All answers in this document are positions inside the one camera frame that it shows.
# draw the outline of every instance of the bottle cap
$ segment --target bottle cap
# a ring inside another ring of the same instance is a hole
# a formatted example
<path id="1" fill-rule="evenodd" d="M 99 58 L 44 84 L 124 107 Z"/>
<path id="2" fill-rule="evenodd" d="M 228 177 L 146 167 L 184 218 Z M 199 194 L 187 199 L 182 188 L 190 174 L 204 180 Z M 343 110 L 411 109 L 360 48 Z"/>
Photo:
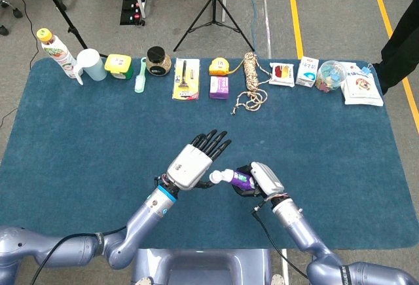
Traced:
<path id="1" fill-rule="evenodd" d="M 162 47 L 151 47 L 147 51 L 147 58 L 154 64 L 159 64 L 164 60 L 166 53 Z"/>
<path id="2" fill-rule="evenodd" d="M 49 41 L 52 38 L 52 33 L 48 28 L 41 28 L 37 31 L 37 37 L 40 41 Z"/>

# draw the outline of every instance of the glass jar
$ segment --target glass jar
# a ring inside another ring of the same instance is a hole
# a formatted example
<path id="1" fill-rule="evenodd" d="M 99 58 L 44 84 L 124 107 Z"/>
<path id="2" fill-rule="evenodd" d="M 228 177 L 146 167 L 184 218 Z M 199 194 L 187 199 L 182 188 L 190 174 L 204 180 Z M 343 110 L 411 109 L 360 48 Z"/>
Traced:
<path id="1" fill-rule="evenodd" d="M 145 63 L 148 72 L 157 77 L 168 74 L 172 67 L 170 57 L 164 52 L 162 47 L 151 47 L 147 51 L 147 61 Z"/>

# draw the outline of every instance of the blue table mat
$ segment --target blue table mat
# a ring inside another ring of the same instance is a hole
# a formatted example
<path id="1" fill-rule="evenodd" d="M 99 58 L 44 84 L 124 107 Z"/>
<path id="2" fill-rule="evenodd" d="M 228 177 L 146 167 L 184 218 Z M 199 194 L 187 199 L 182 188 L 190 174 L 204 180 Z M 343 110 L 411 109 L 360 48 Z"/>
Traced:
<path id="1" fill-rule="evenodd" d="M 297 60 L 272 60 L 293 63 Z M 84 86 L 56 62 L 29 74 L 0 166 L 0 225 L 48 235 L 110 231 L 125 225 L 154 189 L 154 177 L 197 134 L 228 130 L 232 144 L 210 171 L 251 161 L 269 165 L 331 248 L 400 248 L 418 242 L 418 220 L 385 107 L 344 105 L 340 90 L 265 84 L 259 111 L 230 114 L 245 89 L 242 68 L 229 76 L 230 98 L 209 99 L 201 59 L 200 98 L 172 99 L 173 69 L 135 79 L 108 77 Z M 231 68 L 240 59 L 229 60 Z M 139 59 L 134 60 L 134 74 Z M 359 67 L 365 62 L 357 62 Z M 261 60 L 269 69 L 269 61 Z M 266 75 L 259 72 L 260 81 Z M 226 183 L 179 193 L 142 248 L 270 248 L 242 198 Z M 293 248 L 269 207 L 261 211 L 280 248 Z"/>

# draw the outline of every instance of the rope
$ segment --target rope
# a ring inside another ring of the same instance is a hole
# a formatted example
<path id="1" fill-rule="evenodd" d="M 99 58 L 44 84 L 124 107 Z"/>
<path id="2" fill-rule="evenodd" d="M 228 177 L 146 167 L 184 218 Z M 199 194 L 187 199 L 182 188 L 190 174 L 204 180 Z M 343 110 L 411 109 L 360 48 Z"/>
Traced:
<path id="1" fill-rule="evenodd" d="M 256 66 L 261 71 L 266 73 L 269 77 L 271 77 L 272 75 L 259 65 L 259 62 L 257 61 L 257 56 L 253 52 L 246 53 L 244 55 L 244 59 L 242 60 L 242 62 L 231 73 L 235 72 L 242 64 L 244 67 L 244 74 L 246 76 L 247 91 L 241 92 L 237 96 L 236 105 L 231 111 L 232 115 L 236 114 L 236 110 L 240 106 L 245 107 L 248 111 L 258 111 L 259 108 L 262 106 L 262 104 L 265 103 L 266 100 L 268 99 L 268 93 L 265 90 L 259 88 L 259 85 L 265 84 L 269 82 L 269 80 L 259 82 L 257 78 Z M 245 94 L 247 95 L 249 100 L 246 103 L 240 103 L 240 97 L 242 97 Z"/>

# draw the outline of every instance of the yellow floor line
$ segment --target yellow floor line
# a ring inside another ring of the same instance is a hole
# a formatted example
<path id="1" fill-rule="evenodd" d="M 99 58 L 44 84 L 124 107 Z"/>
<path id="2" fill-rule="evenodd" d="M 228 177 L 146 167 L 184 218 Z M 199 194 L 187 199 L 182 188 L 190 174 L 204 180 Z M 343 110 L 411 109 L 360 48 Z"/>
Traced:
<path id="1" fill-rule="evenodd" d="M 297 10 L 297 0 L 289 0 L 289 1 L 291 3 L 291 14 L 293 15 L 295 46 L 297 47 L 297 57 L 298 59 L 301 59 L 301 57 L 304 56 L 304 52 L 302 51 L 300 20 L 299 20 L 299 12 Z"/>
<path id="2" fill-rule="evenodd" d="M 383 0 L 377 0 L 377 2 L 378 2 L 378 7 L 380 8 L 382 20 L 384 21 L 384 26 L 386 27 L 388 37 L 390 38 L 393 34 L 393 29 L 390 23 L 390 19 L 388 18 L 388 15 L 387 15 L 386 6 L 384 5 Z M 418 111 L 418 106 L 416 105 L 416 102 L 414 101 L 412 88 L 410 87 L 410 83 L 407 77 L 403 79 L 402 83 L 403 83 L 403 87 L 405 88 L 407 101 L 409 102 L 409 105 L 410 105 L 410 110 L 412 111 L 414 123 L 416 124 L 416 129 L 419 133 L 419 111 Z"/>

